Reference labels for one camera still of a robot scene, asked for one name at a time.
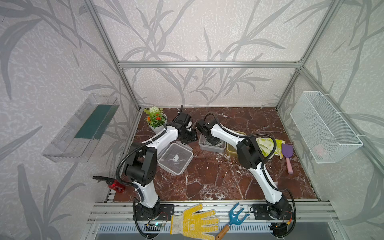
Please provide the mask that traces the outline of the clear plastic lunch box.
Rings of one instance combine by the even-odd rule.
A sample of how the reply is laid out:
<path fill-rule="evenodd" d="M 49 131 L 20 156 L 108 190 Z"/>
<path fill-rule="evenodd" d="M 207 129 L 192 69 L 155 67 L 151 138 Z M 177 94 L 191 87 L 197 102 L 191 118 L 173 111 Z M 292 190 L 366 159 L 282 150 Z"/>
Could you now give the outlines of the clear plastic lunch box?
<path fill-rule="evenodd" d="M 200 135 L 199 146 L 200 146 L 200 149 L 203 151 L 222 154 L 226 149 L 227 143 L 220 140 L 218 144 L 212 145 L 206 140 L 204 135 Z"/>

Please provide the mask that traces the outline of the clear lunch box lid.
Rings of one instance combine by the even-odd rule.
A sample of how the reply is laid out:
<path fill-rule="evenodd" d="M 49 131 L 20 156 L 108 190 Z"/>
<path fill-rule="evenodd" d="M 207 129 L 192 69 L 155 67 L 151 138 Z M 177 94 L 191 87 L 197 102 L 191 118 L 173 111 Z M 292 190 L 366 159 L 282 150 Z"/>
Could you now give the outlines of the clear lunch box lid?
<path fill-rule="evenodd" d="M 180 142 L 171 143 L 158 159 L 158 165 L 166 172 L 179 176 L 193 159 L 193 149 Z"/>

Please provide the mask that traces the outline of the olive yellow lunch box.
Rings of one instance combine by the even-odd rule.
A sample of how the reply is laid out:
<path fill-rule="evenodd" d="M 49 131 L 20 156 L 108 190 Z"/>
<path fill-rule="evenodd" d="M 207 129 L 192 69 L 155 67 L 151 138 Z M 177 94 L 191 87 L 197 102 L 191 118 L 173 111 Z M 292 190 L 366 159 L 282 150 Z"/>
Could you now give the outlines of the olive yellow lunch box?
<path fill-rule="evenodd" d="M 244 133 L 244 132 L 240 132 L 240 131 L 235 131 L 235 132 L 239 135 L 244 135 L 244 136 L 246 135 L 246 133 Z M 237 149 L 228 143 L 227 143 L 226 150 L 227 150 L 227 154 L 229 156 L 231 156 L 231 157 L 237 157 L 238 156 Z"/>

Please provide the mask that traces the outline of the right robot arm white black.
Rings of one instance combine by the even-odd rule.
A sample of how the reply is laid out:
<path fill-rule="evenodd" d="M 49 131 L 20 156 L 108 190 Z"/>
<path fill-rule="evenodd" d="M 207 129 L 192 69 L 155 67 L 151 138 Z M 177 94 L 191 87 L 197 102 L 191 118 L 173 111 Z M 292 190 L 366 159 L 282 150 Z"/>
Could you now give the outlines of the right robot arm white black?
<path fill-rule="evenodd" d="M 224 141 L 237 149 L 238 161 L 257 180 L 265 196 L 268 214 L 272 219 L 281 219 L 291 209 L 291 205 L 284 196 L 283 191 L 278 189 L 266 169 L 265 163 L 268 157 L 263 155 L 256 141 L 258 135 L 247 136 L 238 134 L 215 120 L 208 123 L 204 120 L 199 120 L 196 123 L 196 129 L 212 145 L 216 145 L 219 141 Z"/>

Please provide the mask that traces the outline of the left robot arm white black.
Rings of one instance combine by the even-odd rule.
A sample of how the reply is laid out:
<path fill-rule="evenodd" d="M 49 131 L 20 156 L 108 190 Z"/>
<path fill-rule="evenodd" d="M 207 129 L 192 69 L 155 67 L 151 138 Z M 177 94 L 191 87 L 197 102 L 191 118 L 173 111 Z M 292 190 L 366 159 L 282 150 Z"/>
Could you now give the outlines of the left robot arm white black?
<path fill-rule="evenodd" d="M 147 141 L 133 143 L 128 154 L 117 166 L 116 180 L 124 186 L 133 187 L 144 208 L 153 210 L 160 204 L 154 186 L 158 153 L 176 140 L 180 140 L 182 144 L 193 143 L 198 140 L 197 131 L 170 124 Z"/>

